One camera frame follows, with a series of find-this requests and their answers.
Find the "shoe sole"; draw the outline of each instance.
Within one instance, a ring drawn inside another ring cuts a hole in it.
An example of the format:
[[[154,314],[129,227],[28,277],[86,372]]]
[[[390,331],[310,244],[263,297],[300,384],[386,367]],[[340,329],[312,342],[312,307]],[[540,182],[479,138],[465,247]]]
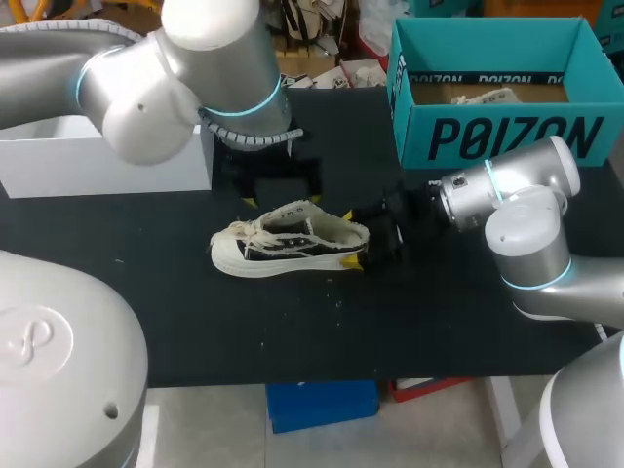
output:
[[[214,266],[231,276],[240,278],[268,278],[293,271],[302,270],[346,270],[340,261],[351,253],[333,253],[306,258],[289,258],[281,260],[248,261],[230,258],[227,253],[221,254],[218,244],[211,250]]]

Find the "white tile floor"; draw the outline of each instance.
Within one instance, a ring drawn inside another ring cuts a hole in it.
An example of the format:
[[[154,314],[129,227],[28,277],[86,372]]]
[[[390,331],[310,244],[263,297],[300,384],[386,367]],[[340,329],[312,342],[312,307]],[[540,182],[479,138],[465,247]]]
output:
[[[514,379],[521,412],[545,385]],[[476,380],[377,416],[274,435],[264,386],[150,390],[137,468],[499,468],[483,382]]]

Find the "black table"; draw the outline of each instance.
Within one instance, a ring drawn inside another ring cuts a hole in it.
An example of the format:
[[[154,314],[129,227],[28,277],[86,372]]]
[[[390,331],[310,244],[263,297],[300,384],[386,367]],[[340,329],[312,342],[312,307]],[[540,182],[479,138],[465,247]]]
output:
[[[292,93],[297,149],[324,160],[322,206],[343,214],[402,175],[385,90]],[[577,254],[624,255],[624,199],[610,166],[581,172],[565,226]],[[151,386],[557,371],[595,344],[592,325],[533,322],[501,287],[482,231],[449,233],[411,267],[243,280],[216,271],[211,235],[304,196],[260,187],[260,211],[231,190],[56,199],[0,197],[0,246],[102,279],[134,308]]]

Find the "robotic arm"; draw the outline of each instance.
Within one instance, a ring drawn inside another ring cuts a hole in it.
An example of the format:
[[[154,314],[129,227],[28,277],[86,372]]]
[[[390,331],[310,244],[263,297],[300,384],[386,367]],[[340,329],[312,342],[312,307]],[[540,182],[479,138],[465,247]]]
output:
[[[291,140],[259,0],[166,0],[146,38],[101,19],[0,29],[0,128],[83,114],[124,160],[157,164],[200,114],[231,147]]]
[[[567,247],[562,215],[580,186],[569,148],[551,136],[424,188],[400,187],[354,217],[378,251],[426,246],[451,226],[485,226],[501,283],[521,313],[624,329],[624,258],[582,257]]]

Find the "sneaker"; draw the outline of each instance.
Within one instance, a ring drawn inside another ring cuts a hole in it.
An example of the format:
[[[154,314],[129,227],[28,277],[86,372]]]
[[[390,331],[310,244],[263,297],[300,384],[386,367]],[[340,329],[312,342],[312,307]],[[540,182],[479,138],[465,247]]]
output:
[[[223,273],[265,278],[297,270],[344,270],[341,260],[365,248],[369,231],[299,201],[236,221],[213,235],[211,256]]]

